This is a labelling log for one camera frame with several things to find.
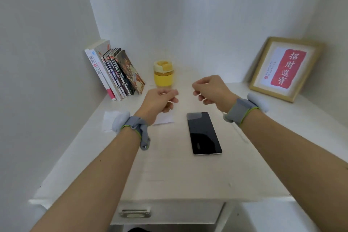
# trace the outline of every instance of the black phone screen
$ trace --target black phone screen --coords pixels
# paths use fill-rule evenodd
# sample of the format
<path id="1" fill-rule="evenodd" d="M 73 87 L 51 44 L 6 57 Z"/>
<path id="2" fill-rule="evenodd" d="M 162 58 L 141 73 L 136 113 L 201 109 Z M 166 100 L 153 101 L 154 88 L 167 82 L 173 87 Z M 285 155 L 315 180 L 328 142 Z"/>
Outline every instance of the black phone screen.
<path id="1" fill-rule="evenodd" d="M 220 154 L 222 149 L 207 112 L 187 113 L 187 122 L 195 155 Z"/>

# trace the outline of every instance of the picture frame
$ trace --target picture frame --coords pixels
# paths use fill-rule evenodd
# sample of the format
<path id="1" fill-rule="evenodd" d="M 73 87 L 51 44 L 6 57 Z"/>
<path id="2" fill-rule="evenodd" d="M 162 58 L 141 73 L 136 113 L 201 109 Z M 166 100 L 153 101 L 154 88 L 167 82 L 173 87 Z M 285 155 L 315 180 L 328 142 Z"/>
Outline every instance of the picture frame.
<path id="1" fill-rule="evenodd" d="M 270 37 L 249 88 L 293 103 L 324 47 L 316 41 Z"/>

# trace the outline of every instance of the yellow cup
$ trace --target yellow cup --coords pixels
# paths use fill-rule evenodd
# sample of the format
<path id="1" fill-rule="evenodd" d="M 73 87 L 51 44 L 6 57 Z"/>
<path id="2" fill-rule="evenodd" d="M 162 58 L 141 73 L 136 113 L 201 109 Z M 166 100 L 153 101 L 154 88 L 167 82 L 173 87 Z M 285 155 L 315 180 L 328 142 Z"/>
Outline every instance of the yellow cup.
<path id="1" fill-rule="evenodd" d="M 173 84 L 173 65 L 171 61 L 157 61 L 154 63 L 154 82 L 158 87 L 170 88 Z"/>

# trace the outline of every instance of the red calligraphy print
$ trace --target red calligraphy print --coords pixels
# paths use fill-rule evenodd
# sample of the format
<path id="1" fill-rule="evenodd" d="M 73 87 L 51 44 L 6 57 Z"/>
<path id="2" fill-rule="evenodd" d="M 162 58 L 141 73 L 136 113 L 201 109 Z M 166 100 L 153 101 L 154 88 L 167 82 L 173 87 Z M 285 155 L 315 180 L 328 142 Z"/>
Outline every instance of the red calligraphy print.
<path id="1" fill-rule="evenodd" d="M 306 57 L 306 54 L 307 53 L 304 51 L 287 49 L 278 65 L 271 84 L 288 89 L 299 70 L 301 63 Z"/>

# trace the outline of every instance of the metal drawer handle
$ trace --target metal drawer handle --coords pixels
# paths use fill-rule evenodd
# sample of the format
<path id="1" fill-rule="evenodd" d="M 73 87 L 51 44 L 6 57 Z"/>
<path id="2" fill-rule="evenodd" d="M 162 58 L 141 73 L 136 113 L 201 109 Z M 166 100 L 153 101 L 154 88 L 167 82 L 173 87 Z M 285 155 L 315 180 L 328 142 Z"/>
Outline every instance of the metal drawer handle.
<path id="1" fill-rule="evenodd" d="M 149 218 L 151 212 L 147 210 L 122 210 L 120 216 L 123 218 Z"/>

